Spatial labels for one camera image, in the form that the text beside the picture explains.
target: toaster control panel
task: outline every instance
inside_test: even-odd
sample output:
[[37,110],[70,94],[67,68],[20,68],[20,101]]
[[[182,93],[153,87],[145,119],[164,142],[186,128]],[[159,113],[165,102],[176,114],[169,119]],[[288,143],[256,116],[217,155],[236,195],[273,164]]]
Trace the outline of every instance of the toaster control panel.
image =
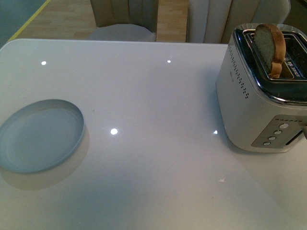
[[307,126],[307,116],[277,115],[251,144],[258,148],[289,148],[303,136],[302,128]]

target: floor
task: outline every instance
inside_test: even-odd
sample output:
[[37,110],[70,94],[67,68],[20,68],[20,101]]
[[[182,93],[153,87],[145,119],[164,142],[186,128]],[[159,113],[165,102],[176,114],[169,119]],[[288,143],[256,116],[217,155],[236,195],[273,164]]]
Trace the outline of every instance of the floor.
[[[157,41],[185,42],[188,0],[159,0]],[[86,39],[95,29],[90,0],[51,0],[17,38]]]

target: toaster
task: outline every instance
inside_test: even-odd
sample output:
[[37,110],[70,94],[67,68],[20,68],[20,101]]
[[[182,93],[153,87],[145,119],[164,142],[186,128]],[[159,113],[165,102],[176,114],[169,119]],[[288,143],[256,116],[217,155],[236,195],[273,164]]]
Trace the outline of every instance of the toaster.
[[307,37],[277,25],[286,55],[280,77],[271,79],[253,40],[256,26],[234,29],[216,81],[224,129],[243,150],[287,152],[307,136]]

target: white chair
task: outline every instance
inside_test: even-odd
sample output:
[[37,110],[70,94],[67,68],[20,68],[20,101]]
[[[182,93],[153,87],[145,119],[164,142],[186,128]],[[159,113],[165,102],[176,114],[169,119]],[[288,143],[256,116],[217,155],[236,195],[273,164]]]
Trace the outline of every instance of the white chair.
[[96,29],[88,40],[156,41],[158,0],[91,0]]
[[283,23],[290,0],[189,0],[187,42],[228,43],[244,23]]

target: bread slice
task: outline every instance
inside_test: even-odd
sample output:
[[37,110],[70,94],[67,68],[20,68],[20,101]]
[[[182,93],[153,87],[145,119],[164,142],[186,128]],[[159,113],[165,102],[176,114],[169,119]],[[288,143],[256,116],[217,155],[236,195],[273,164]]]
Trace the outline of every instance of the bread slice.
[[260,24],[254,35],[255,44],[267,67],[270,78],[279,78],[286,54],[283,33],[273,24]]

